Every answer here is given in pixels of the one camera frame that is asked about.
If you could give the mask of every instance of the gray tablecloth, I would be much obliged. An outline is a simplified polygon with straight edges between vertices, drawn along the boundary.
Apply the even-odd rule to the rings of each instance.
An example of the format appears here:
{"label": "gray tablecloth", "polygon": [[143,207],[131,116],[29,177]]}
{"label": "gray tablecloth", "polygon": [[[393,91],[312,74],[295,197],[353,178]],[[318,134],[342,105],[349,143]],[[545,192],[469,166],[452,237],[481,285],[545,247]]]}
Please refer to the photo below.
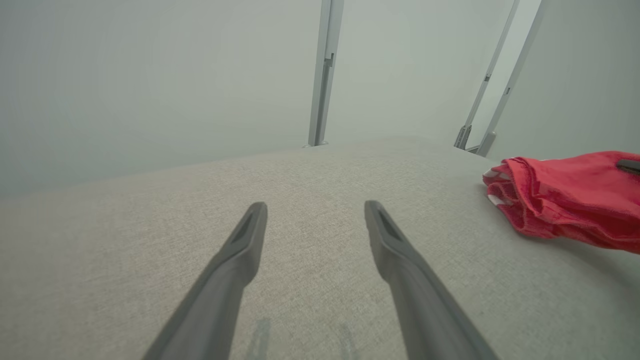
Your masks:
{"label": "gray tablecloth", "polygon": [[264,154],[0,204],[0,357],[137,359],[246,208],[269,206],[232,359],[405,357],[363,205],[384,204],[503,359],[640,354],[640,258],[519,236],[494,163],[419,138]]}

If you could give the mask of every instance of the red cloth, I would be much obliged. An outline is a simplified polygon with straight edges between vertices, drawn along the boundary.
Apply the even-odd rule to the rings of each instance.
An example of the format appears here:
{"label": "red cloth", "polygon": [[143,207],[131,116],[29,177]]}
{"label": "red cloth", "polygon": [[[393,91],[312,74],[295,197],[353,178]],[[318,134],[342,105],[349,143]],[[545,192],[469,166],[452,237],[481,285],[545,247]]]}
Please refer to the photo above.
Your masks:
{"label": "red cloth", "polygon": [[483,180],[489,199],[528,236],[567,238],[640,254],[640,175],[616,168],[640,155],[596,152],[563,160],[502,160]]}

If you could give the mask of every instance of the red fabric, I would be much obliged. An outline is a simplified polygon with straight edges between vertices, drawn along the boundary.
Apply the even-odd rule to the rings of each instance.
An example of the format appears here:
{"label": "red fabric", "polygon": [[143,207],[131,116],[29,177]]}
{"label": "red fabric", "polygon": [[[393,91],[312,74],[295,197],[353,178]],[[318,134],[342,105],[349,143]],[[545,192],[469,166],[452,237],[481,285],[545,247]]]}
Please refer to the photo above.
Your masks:
{"label": "red fabric", "polygon": [[640,175],[616,168],[621,159],[640,161],[640,155],[605,151],[563,160],[512,158],[483,180],[487,194],[504,202],[496,206],[522,234],[565,236],[640,254]]}

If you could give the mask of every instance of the beige textured surface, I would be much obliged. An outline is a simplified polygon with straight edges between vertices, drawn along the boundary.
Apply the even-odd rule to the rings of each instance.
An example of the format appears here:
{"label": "beige textured surface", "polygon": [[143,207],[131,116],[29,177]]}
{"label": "beige textured surface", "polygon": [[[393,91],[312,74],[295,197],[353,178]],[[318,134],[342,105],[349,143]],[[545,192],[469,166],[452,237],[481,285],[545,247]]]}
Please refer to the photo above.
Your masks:
{"label": "beige textured surface", "polygon": [[262,263],[231,358],[402,358],[363,216],[364,201],[377,199],[501,358],[635,358],[640,258],[517,235],[484,196],[491,165],[396,138],[5,201],[0,357],[141,357],[246,207],[262,200]]}

